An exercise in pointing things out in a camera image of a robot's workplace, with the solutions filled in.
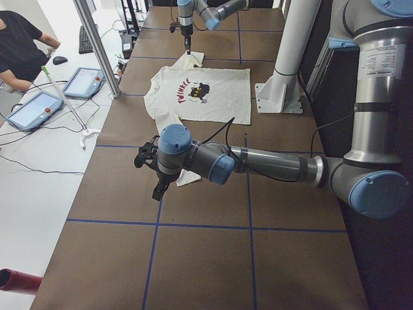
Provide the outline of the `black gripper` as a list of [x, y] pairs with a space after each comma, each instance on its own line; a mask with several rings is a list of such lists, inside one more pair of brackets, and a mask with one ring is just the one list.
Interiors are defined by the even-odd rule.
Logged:
[[191, 53], [191, 36], [193, 34], [193, 24], [181, 25], [181, 34], [184, 37], [184, 46], [187, 54]]
[[157, 169], [157, 177], [159, 181], [153, 190], [152, 198], [160, 202], [163, 199], [169, 185], [178, 179], [179, 173], [167, 174], [162, 172], [160, 169]]

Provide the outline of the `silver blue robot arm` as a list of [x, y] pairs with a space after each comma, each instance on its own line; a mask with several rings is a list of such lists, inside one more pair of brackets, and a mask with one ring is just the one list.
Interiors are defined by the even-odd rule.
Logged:
[[238, 172], [328, 187], [366, 217], [391, 217], [405, 207], [410, 189], [406, 177], [395, 171], [400, 158], [394, 144], [411, 42], [411, 1], [332, 3], [329, 47], [359, 50], [352, 146], [341, 159], [200, 142], [185, 126], [173, 124], [152, 139], [149, 152], [140, 153], [135, 165], [156, 171], [155, 200], [162, 199], [183, 170], [217, 184]]
[[202, 0], [178, 0], [177, 23], [178, 27], [181, 29], [181, 34], [184, 37], [186, 53], [191, 54], [191, 36], [194, 29], [194, 12], [196, 12], [205, 22], [208, 30], [215, 30], [228, 16], [240, 10], [249, 9], [251, 4], [252, 1], [248, 0], [233, 0], [227, 1], [218, 7], [210, 7], [206, 1]]

